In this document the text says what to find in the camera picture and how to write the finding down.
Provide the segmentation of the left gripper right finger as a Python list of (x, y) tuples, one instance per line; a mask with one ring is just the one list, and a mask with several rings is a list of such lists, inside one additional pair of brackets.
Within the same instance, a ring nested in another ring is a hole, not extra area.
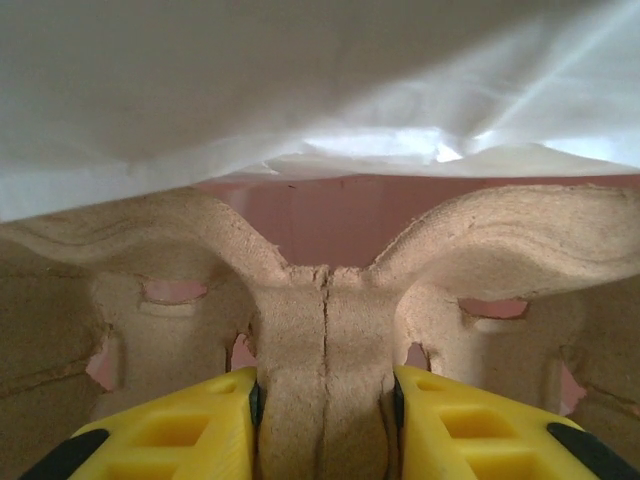
[(566, 417), (411, 366), (394, 369), (403, 479), (636, 479)]

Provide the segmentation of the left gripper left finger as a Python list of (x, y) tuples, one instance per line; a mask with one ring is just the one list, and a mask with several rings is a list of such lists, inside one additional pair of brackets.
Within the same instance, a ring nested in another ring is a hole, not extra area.
[(30, 479), (250, 479), (261, 420), (245, 367), (89, 423), (27, 471)]

